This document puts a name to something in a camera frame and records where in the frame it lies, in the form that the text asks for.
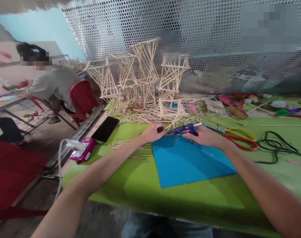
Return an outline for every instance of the green table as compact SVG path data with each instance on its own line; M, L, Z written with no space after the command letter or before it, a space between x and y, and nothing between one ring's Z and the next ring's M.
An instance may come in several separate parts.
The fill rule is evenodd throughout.
M267 130L281 135L301 152L301 127L260 127L258 125L301 124L298 118L247 118L238 121L234 118L215 119L222 124L239 127L235 122L248 124L244 129L254 133L257 138ZM96 145L89 161L74 163L63 177L63 187L90 164L112 151L109 143L130 140L138 137L147 124L122 124L116 127L112 136L103 145ZM143 150L137 153L151 153ZM244 151L254 160L271 161L273 154L265 151ZM130 160L89 199L114 206L130 207L136 211L160 214L167 217L200 222L224 229L241 231L265 237L279 237L255 198L239 175L214 178L185 185L162 189L160 187L155 160L145 157L149 163ZM281 183L301 198L301 166L286 161L301 162L301 157L279 155L274 165L260 166L276 177Z

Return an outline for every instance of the hot glue gun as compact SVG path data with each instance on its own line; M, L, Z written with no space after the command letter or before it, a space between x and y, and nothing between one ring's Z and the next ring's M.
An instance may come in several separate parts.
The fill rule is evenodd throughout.
M199 125L202 125L202 123L201 122L197 123L197 124L190 123L188 125L177 127L175 129L169 131L168 134L179 135L179 134L190 133L195 136L198 136L198 134L195 132L195 130L196 130L196 127Z

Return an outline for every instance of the power cord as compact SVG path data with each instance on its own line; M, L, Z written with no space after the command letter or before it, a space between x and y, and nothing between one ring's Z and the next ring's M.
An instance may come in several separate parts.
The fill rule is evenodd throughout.
M270 133L274 134L276 136L276 138L279 139L280 141L269 139ZM273 151L274 158L275 158L275 160L273 162L255 161L256 163L259 163L259 164L275 164L275 163L277 163L278 162L278 153L290 153L290 154L296 154L296 155L301 156L301 153L299 153L299 151L295 147L288 144L280 135L278 135L276 132L273 132L273 131L266 131L265 138L257 141L257 144L259 145L259 147L261 147L265 150ZM273 148L264 147L262 144L271 146Z
M59 170L59 186L58 186L58 190L57 190L57 194L55 197L54 202L57 200L57 197L60 194L60 190L61 190L61 185L62 185L62 170L61 170L61 150L62 150L62 144L64 141L68 141L68 139L63 139L60 142L60 146L59 146L59 151L58 151L58 170Z

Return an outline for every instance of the pink power strip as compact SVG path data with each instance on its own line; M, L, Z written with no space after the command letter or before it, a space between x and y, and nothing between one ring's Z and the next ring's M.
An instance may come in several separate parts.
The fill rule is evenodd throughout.
M95 146L95 140L91 138L84 138L81 141L81 144L86 147L85 151L82 154L74 151L69 157L70 160L75 160L78 162L78 164L86 162L89 159L89 156L91 155Z

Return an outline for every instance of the phone screen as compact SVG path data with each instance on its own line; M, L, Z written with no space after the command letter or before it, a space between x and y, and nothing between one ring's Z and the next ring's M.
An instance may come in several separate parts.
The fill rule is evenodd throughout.
M106 142L117 126L118 122L119 119L107 117L105 121L102 122L100 127L94 132L91 138L101 142Z

